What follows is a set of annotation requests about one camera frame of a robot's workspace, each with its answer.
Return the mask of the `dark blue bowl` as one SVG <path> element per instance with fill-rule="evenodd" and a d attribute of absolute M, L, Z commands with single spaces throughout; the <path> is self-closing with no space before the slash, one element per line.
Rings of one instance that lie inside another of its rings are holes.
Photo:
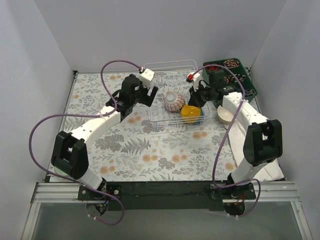
<path fill-rule="evenodd" d="M 203 109 L 201 108 L 201 109 L 200 109 L 200 116 L 199 116 L 199 118 L 193 123 L 193 125 L 195 125 L 195 126 L 200 125 L 200 124 L 203 122 L 204 118 L 205 118 L 204 115 L 205 115 L 205 113 L 204 113 Z"/>

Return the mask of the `white wire dish rack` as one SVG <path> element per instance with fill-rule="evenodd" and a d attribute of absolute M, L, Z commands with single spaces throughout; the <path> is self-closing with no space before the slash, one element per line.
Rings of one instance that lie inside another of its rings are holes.
<path fill-rule="evenodd" d="M 190 99 L 189 89 L 193 86 L 186 81 L 187 75 L 198 69 L 193 59 L 152 62 L 143 65 L 145 69 L 154 72 L 152 84 L 158 87 L 158 91 L 152 106 L 149 109 L 149 120 L 153 127 L 169 128 L 187 126 L 187 120 L 181 118 L 179 112 L 170 112 L 165 107 L 165 99 L 168 93 L 180 94 L 185 102 Z"/>

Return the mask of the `mint green bowl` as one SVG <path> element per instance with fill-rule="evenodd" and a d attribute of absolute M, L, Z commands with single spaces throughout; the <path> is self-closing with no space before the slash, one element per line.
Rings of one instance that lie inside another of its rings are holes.
<path fill-rule="evenodd" d="M 53 168 L 54 172 L 57 174 L 57 175 L 60 175 L 60 176 L 67 176 L 67 174 L 65 172 L 63 172 L 62 170 L 54 167 Z"/>

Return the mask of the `yellow bowl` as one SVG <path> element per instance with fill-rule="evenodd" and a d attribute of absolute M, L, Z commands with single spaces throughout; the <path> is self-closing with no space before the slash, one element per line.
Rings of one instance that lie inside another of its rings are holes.
<path fill-rule="evenodd" d="M 202 110 L 196 106 L 186 104 L 180 110 L 181 119 L 189 125 L 197 125 L 201 116 Z"/>

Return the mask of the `red patterned bowl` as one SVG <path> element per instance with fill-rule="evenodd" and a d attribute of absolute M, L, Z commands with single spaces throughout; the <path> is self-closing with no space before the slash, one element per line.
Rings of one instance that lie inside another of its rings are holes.
<path fill-rule="evenodd" d="M 180 112 L 185 104 L 185 98 L 178 92 L 169 91 L 164 99 L 164 107 L 170 113 Z"/>

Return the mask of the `cream white bowl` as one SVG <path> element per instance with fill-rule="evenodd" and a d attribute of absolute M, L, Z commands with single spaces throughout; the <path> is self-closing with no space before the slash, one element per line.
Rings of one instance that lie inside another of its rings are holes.
<path fill-rule="evenodd" d="M 223 124 L 230 124 L 233 119 L 233 114 L 221 105 L 217 108 L 217 117 Z"/>

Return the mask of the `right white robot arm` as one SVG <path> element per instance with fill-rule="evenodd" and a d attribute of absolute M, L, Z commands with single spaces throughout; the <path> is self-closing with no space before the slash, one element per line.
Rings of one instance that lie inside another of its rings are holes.
<path fill-rule="evenodd" d="M 213 192 L 218 196 L 237 199 L 250 190 L 257 173 L 283 154 L 282 124 L 279 120 L 270 120 L 257 112 L 246 100 L 246 90 L 238 77 L 237 86 L 228 85 L 224 79 L 214 78 L 212 85 L 201 85 L 198 71 L 187 75 L 189 104 L 203 107 L 206 102 L 215 100 L 220 106 L 232 113 L 232 122 L 238 121 L 245 130 L 243 160 L 229 174 L 224 185 L 213 183 Z"/>

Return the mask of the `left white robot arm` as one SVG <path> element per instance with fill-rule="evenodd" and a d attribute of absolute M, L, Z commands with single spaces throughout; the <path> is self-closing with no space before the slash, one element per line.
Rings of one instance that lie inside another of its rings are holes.
<path fill-rule="evenodd" d="M 130 115 L 136 104 L 152 105 L 158 91 L 151 86 L 154 75 L 148 68 L 138 75 L 130 74 L 93 119 L 71 132 L 59 132 L 55 138 L 51 164 L 89 188 L 95 200 L 106 196 L 106 181 L 89 167 L 88 147 Z"/>

